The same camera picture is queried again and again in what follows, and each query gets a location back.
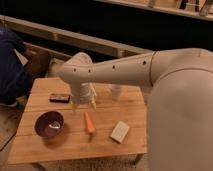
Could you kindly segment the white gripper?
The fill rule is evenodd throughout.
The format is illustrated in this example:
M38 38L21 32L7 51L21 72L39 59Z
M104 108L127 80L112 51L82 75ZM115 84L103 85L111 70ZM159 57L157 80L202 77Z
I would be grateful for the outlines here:
M71 100L72 103L72 111L75 113L78 105L77 104L85 104L90 103L94 110L96 110L96 102L93 101L96 96L96 91L91 83L74 83L70 85L71 89Z

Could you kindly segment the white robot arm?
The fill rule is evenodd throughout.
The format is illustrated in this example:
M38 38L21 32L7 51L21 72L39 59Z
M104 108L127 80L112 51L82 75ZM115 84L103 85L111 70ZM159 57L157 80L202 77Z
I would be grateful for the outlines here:
M88 95L88 83L149 87L149 170L213 171L213 51L152 51L100 63L80 52L59 76L77 104Z

